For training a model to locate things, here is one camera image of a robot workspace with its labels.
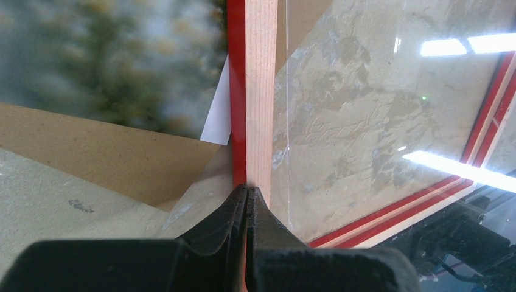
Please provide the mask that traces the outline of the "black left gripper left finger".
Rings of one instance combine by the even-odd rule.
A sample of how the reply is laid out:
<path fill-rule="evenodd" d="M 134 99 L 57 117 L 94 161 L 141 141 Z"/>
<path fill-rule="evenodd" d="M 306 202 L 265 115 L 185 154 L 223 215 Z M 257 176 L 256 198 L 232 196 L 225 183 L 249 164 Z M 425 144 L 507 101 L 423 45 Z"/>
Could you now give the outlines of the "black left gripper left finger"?
<path fill-rule="evenodd" d="M 2 291 L 242 291 L 248 189 L 174 239 L 45 240 L 31 244 Z"/>

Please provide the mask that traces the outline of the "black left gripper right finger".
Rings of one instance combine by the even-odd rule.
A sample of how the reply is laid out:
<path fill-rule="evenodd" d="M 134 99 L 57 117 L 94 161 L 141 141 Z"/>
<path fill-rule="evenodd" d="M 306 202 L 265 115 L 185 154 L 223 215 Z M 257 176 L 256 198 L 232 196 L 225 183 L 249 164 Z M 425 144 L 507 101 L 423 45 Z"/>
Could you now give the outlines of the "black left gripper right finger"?
<path fill-rule="evenodd" d="M 248 188 L 248 291 L 421 291 L 409 260 L 392 248 L 310 248 Z"/>

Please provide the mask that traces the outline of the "landscape photo print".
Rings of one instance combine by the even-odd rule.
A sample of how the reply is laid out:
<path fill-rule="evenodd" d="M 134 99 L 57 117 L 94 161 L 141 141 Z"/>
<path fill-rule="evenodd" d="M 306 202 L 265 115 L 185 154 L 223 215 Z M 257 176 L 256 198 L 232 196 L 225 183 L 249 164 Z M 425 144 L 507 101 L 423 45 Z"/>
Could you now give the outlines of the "landscape photo print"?
<path fill-rule="evenodd" d="M 1 102 L 226 145 L 226 1 L 2 1 Z"/>

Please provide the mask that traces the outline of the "red wooden picture frame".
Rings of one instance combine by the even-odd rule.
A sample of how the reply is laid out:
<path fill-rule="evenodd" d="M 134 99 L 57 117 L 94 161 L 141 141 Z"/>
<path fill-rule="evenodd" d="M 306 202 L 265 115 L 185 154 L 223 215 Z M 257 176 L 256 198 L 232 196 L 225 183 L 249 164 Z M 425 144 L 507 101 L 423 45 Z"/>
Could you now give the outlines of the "red wooden picture frame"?
<path fill-rule="evenodd" d="M 229 1 L 249 291 L 515 290 L 515 2 Z"/>

